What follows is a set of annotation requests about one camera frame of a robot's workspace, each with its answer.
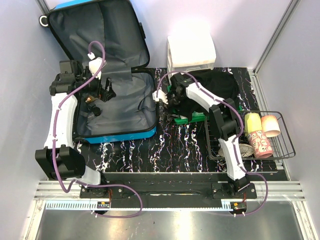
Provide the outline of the large black garment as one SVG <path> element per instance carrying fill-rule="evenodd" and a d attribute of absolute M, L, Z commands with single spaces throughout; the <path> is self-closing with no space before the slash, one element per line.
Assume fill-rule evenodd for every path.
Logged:
<path fill-rule="evenodd" d="M 234 101 L 235 109 L 239 109 L 240 89 L 233 74 L 216 69 L 196 70 L 189 72 L 207 90 L 218 97 Z"/>

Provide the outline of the blue fish-print suitcase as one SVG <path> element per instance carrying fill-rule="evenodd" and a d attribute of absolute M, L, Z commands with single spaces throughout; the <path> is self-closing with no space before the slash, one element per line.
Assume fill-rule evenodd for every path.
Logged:
<path fill-rule="evenodd" d="M 73 0 L 40 16 L 66 53 L 67 61 L 89 65 L 89 53 L 106 60 L 101 84 L 111 78 L 116 93 L 96 99 L 94 116 L 81 96 L 73 121 L 73 139 L 91 144 L 146 139 L 156 133 L 158 110 L 152 93 L 155 80 L 147 70 L 150 53 L 145 33 L 128 0 Z"/>

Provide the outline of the small black garment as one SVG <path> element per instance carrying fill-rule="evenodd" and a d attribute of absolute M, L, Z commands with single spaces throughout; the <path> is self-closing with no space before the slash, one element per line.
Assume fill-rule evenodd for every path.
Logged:
<path fill-rule="evenodd" d="M 169 100 L 168 106 L 176 111 L 180 116 L 187 117 L 188 121 L 192 120 L 194 112 L 203 114 L 205 109 L 192 99 L 186 98 L 181 101 Z"/>

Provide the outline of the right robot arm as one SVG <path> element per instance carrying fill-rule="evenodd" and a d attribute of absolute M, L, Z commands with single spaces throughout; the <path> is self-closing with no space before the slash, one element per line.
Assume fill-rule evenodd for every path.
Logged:
<path fill-rule="evenodd" d="M 194 76 L 175 71 L 170 78 L 168 106 L 188 120 L 200 108 L 209 117 L 211 134 L 218 140 L 226 162 L 228 195 L 239 198 L 250 185 L 239 147 L 243 121 L 231 98 L 224 99 L 206 89 Z"/>

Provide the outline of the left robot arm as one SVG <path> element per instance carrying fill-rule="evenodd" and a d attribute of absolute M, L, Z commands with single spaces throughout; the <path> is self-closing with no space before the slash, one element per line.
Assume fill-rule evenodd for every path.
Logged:
<path fill-rule="evenodd" d="M 35 151 L 35 160 L 51 181 L 58 181 L 65 193 L 70 185 L 77 183 L 90 187 L 97 198 L 108 193 L 108 186 L 102 182 L 98 171 L 88 167 L 84 157 L 73 147 L 74 118 L 80 97 L 102 99 L 108 92 L 102 88 L 102 68 L 106 61 L 95 57 L 87 67 L 76 60 L 61 61 L 60 73 L 51 83 L 51 118 L 47 138 L 42 149 Z"/>

